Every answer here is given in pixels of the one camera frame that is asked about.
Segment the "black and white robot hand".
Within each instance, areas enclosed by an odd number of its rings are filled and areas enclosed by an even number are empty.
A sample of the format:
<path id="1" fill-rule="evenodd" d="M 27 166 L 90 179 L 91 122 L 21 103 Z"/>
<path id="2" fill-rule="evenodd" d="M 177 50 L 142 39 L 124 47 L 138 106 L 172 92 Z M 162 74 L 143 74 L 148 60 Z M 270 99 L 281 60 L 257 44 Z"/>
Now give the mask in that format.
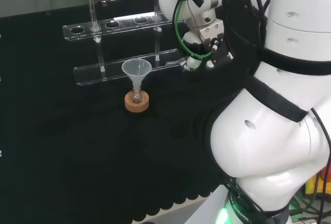
<path id="1" fill-rule="evenodd" d="M 195 54 L 206 55 L 205 58 L 187 57 L 181 66 L 187 71 L 194 71 L 203 67 L 207 70 L 213 70 L 229 64 L 233 56 L 229 51 L 224 37 L 224 25 L 221 19 L 215 19 L 206 22 L 204 25 L 190 18 L 185 21 L 190 31 L 184 34 L 183 43 Z"/>

